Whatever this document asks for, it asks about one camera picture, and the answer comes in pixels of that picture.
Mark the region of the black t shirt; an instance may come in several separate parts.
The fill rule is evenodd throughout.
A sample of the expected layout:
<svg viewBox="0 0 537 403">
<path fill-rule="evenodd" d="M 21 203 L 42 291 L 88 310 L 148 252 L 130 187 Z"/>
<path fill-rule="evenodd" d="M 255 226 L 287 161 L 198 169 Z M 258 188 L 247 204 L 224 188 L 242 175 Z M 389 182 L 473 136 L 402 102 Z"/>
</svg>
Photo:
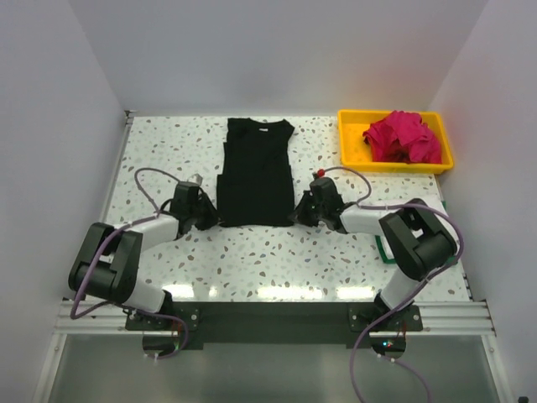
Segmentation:
<svg viewBox="0 0 537 403">
<path fill-rule="evenodd" d="M 225 228 L 290 227 L 295 190 L 288 155 L 295 128 L 286 120 L 264 123 L 229 118 L 216 204 Z"/>
</svg>

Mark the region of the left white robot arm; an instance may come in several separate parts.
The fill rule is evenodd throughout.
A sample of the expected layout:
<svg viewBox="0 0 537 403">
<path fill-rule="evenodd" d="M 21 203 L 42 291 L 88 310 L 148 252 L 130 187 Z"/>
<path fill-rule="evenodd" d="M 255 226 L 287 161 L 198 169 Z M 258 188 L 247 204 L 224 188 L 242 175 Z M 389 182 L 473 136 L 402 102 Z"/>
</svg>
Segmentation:
<svg viewBox="0 0 537 403">
<path fill-rule="evenodd" d="M 93 223 L 76 256 L 68 286 L 75 299 L 72 320 L 101 306 L 115 305 L 143 315 L 155 329 L 167 328 L 174 319 L 171 294 L 138 277 L 143 252 L 178 240 L 192 228 L 215 227 L 218 213 L 199 184 L 181 181 L 174 195 L 149 217 L 123 225 Z"/>
</svg>

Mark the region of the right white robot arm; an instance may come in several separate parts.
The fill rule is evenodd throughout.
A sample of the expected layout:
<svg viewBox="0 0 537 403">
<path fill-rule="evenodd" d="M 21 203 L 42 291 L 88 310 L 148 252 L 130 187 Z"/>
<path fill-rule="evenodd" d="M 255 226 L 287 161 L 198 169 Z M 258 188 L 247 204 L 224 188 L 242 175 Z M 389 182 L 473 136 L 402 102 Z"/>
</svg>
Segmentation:
<svg viewBox="0 0 537 403">
<path fill-rule="evenodd" d="M 391 330 L 400 324 L 403 309 L 438 270 L 454 264 L 461 252 L 461 235 L 455 225 L 445 211 L 426 200 L 415 198 L 392 206 L 345 202 L 328 177 L 310 183 L 289 219 L 307 227 L 323 222 L 338 233 L 368 233 L 385 239 L 397 268 L 364 318 L 372 328 Z"/>
</svg>

